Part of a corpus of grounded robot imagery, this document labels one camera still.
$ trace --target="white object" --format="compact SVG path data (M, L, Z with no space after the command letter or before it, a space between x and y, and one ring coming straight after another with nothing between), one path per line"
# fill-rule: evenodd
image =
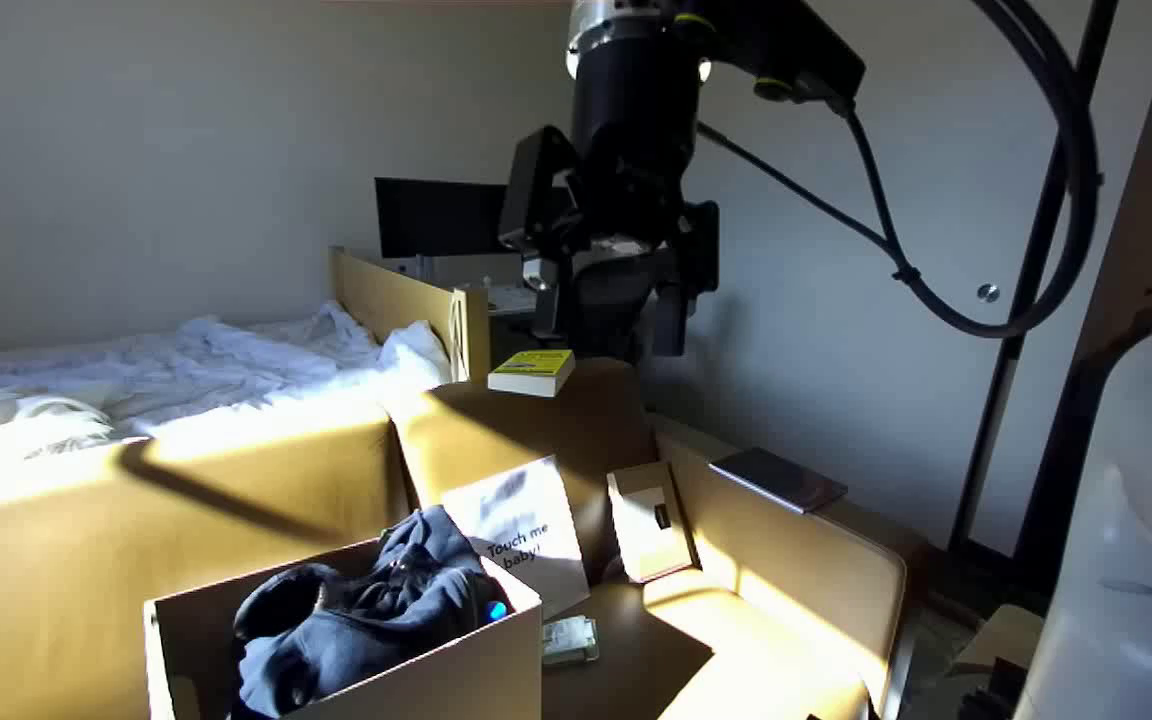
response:
M647 585L657 577L690 570L690 545L666 465L609 471L609 496L627 582Z
M1102 386L1019 720L1152 717L1152 336Z
M542 617L588 596L565 477L550 458L456 487L441 500L479 555L530 585Z
M347 412L445 381L446 355L429 326L375 343L341 303L286 326L195 318L172 333L0 351L0 465L224 431L271 412Z

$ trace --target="cardboard box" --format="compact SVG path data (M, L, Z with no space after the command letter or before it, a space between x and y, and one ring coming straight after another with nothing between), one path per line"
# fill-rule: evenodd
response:
M341 573L370 570L381 545L351 545L341 551L306 555L297 563L332 563ZM156 720L221 720L224 707L224 641L241 601L278 570L207 585L195 593L144 603L144 651L148 651L148 707ZM411 657L386 671L375 671L335 696L325 696L297 717L335 720L536 720L539 717L539 596L485 562L511 601L511 617L456 635L423 657Z

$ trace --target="black monitor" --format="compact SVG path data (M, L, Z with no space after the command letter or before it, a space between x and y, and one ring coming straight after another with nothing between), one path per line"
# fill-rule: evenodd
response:
M381 256L485 256L497 239L503 185L375 176Z

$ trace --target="wall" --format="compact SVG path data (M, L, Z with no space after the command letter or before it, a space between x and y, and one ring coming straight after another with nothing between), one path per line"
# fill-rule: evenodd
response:
M550 15L0 0L0 348L325 301L375 172L503 179L567 115Z
M975 5L918 0L898 5L898 15L870 0L815 9L868 60L860 113L911 259L957 310L1001 319L1052 155L1056 130L1038 93ZM1089 0L1038 9L1077 44ZM1106 170L1100 249L1147 93L1152 5L1136 0L1122 5L1095 101ZM718 72L705 115L870 220L854 150L826 113L770 109L746 80ZM892 283L879 252L730 155L701 150L690 191L725 200L725 292L701 301L684 362L652 362L652 401L838 477L860 505L943 545L997 343L931 319ZM1001 283L1003 295L980 303L980 283ZM1071 348L1083 295L1046 326L1046 351ZM993 493L984 521L1025 514L1019 477L997 477Z
M911 259L962 313L1015 279L1052 123L975 5L815 5L868 60L862 122ZM1089 0L1038 5L1077 42ZM567 122L565 5L375 9L360 0L0 0L0 348L156 328L195 313L278 318L329 295L332 243L370 252L370 176L498 179L511 140ZM1102 232L1152 93L1152 0L1127 0L1095 95ZM718 68L705 122L870 218L838 122L777 109ZM725 289L690 351L652 362L658 408L850 485L947 541L997 343L962 342L892 283L888 259L741 162L694 151L725 206ZM1038 381L1089 292L1035 343L989 477L984 541L1008 545L1056 394Z

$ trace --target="clothing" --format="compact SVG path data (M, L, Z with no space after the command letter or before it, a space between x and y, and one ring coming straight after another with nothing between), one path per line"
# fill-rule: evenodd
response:
M498 620L503 588L445 509L398 521L370 573L329 563L263 582L231 620L235 717L282 717L451 635Z

